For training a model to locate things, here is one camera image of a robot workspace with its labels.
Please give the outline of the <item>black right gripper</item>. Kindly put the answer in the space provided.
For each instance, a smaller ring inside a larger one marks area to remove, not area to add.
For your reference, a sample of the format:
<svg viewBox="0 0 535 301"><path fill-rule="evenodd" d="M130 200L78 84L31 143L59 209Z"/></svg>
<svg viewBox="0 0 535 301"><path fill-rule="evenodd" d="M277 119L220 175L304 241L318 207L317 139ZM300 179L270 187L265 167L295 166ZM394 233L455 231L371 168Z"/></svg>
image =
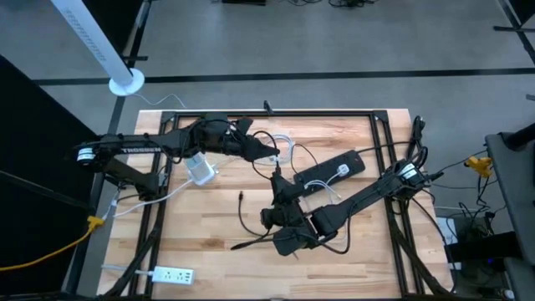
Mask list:
<svg viewBox="0 0 535 301"><path fill-rule="evenodd" d="M274 226L278 226L289 227L299 234L307 234L305 213L298 203L292 202L304 193L303 183L291 183L280 173L273 173L270 182L274 206L260 211L260 222L267 229L267 233L270 233Z"/></svg>

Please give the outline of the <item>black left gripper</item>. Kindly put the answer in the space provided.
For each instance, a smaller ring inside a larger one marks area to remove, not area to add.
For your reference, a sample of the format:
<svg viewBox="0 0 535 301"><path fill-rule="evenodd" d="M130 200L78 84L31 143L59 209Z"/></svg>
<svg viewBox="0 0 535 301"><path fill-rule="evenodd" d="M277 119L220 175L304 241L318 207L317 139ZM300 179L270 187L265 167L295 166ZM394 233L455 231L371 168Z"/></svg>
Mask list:
<svg viewBox="0 0 535 301"><path fill-rule="evenodd" d="M279 154L277 147L263 144L252 135L242 135L236 130L229 129L220 131L219 146L220 153L226 156L239 156L248 162Z"/></svg>

